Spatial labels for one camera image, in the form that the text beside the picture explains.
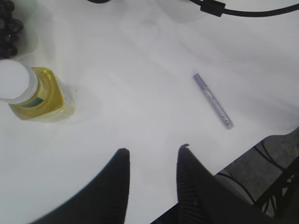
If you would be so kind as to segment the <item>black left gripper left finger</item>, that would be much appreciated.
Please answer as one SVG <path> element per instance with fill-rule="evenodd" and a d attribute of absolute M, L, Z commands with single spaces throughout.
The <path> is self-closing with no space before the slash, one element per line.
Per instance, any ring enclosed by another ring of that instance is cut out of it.
<path fill-rule="evenodd" d="M 116 151 L 98 175 L 70 200 L 36 224 L 123 224 L 130 185 L 130 154 Z"/>

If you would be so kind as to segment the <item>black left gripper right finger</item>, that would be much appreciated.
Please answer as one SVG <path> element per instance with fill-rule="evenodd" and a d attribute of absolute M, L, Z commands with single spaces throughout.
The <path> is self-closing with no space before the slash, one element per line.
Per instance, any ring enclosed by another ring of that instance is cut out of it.
<path fill-rule="evenodd" d="M 177 159 L 178 223 L 297 224 L 297 217 L 274 218 L 240 199 L 223 186 L 182 145 Z"/>

